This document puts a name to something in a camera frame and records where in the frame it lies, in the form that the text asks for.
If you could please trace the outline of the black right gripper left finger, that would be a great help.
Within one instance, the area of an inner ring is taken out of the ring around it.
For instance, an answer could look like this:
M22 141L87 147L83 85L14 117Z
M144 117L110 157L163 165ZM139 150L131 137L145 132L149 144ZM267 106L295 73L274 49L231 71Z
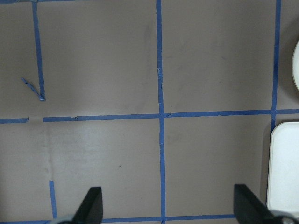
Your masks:
M101 187L91 187L73 217L74 224L100 224L103 219Z

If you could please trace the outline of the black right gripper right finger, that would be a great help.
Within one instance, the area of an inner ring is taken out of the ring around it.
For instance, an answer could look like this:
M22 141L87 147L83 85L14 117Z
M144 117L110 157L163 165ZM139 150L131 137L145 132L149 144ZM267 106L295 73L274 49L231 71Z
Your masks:
M270 224L274 215L245 184L234 185L234 216L239 224Z

